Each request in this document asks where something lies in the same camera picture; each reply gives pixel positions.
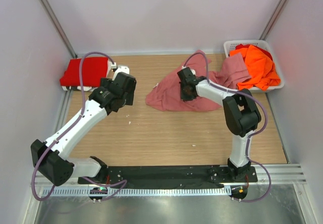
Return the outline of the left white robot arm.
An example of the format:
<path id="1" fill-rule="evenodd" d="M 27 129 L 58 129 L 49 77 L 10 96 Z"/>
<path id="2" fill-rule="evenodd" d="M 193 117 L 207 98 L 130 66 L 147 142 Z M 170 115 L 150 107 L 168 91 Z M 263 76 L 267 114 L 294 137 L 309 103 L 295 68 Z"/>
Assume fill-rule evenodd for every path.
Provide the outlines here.
<path id="1" fill-rule="evenodd" d="M 107 165 L 95 156 L 71 158 L 70 153 L 79 141 L 98 122 L 111 112 L 117 112 L 126 105 L 132 105 L 136 87 L 135 77 L 127 66 L 119 66 L 113 78 L 103 78 L 100 86 L 92 91 L 82 107 L 58 132 L 45 141 L 35 140 L 31 144 L 33 164 L 44 158 L 38 168 L 55 186 L 64 184 L 70 178 L 87 177 L 96 183 L 105 183 Z"/>

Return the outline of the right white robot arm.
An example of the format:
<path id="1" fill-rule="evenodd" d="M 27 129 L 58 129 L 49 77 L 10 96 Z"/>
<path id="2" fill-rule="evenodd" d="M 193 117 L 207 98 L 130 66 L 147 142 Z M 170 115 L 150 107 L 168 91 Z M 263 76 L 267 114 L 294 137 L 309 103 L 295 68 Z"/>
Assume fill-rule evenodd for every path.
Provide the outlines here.
<path id="1" fill-rule="evenodd" d="M 177 75 L 182 101 L 201 97 L 222 106 L 226 125 L 233 136 L 228 172 L 234 181 L 244 179 L 251 166 L 249 154 L 252 134 L 261 121 L 250 91 L 232 90 L 211 82 L 205 76 L 197 77 L 189 67 L 183 67 Z"/>

